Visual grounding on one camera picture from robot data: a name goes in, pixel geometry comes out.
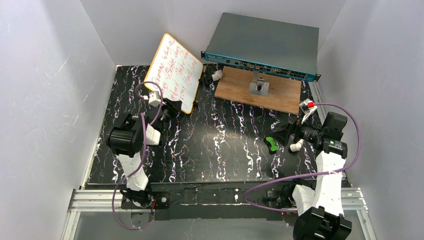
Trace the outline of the green black whiteboard eraser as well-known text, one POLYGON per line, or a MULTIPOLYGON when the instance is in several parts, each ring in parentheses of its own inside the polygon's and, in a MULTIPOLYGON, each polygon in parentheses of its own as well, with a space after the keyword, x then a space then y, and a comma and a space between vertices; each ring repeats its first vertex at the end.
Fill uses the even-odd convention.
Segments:
POLYGON ((266 144, 268 152, 272 155, 277 153, 280 150, 280 145, 278 142, 271 136, 267 136, 263 139, 263 142, 266 144))

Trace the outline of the yellow framed whiteboard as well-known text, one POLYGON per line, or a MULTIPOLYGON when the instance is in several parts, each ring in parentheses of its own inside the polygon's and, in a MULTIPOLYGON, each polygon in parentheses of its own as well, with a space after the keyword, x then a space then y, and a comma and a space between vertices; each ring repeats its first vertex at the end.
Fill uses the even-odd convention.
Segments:
POLYGON ((194 108, 202 62, 170 34, 165 33, 144 78, 145 87, 156 91, 160 86, 163 97, 181 101, 181 111, 191 114, 194 108))

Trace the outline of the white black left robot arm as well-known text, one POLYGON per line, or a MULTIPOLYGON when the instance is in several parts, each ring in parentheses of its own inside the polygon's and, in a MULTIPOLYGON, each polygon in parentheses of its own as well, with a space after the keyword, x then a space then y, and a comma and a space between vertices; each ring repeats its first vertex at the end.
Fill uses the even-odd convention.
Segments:
POLYGON ((141 167, 143 147, 160 146, 163 143, 165 124, 169 123, 182 110, 182 101, 164 99, 159 108, 159 116, 151 125, 149 118, 144 120, 130 113, 119 116, 106 134, 106 145, 116 156, 126 176, 126 188, 120 193, 141 208, 153 204, 148 177, 141 167))

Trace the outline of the white pvc elbow far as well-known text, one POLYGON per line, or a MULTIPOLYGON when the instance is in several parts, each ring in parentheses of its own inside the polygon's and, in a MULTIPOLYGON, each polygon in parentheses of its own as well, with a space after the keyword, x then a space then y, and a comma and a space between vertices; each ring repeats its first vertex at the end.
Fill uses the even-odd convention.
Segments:
POLYGON ((211 79, 213 82, 219 81, 223 77, 222 70, 217 70, 211 75, 211 79))

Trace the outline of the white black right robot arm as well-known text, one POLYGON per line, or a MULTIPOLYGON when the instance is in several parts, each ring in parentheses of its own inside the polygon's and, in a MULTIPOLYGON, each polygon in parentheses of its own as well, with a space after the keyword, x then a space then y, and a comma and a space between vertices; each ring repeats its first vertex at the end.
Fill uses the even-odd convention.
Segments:
POLYGON ((298 214, 293 227, 295 240, 345 240, 352 231, 352 222, 345 218, 342 206, 343 174, 337 172, 344 167, 348 154, 347 144, 341 141, 347 120, 344 115, 328 112, 321 128, 298 119, 270 135, 283 146, 293 135, 291 152, 300 151, 304 142, 317 151, 315 161, 321 175, 315 187, 297 178, 290 189, 298 214))

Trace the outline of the white pvc elbow near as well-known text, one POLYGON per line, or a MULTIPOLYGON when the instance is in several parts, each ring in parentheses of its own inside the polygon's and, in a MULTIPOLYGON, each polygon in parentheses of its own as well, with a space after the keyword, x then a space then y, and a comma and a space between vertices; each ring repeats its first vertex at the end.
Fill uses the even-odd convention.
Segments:
POLYGON ((289 146, 289 150, 290 150, 292 153, 298 152, 298 151, 300 151, 300 150, 303 148, 303 143, 304 143, 304 140, 303 140, 303 139, 300 139, 300 140, 299 140, 299 141, 297 141, 296 143, 292 143, 292 144, 289 146))

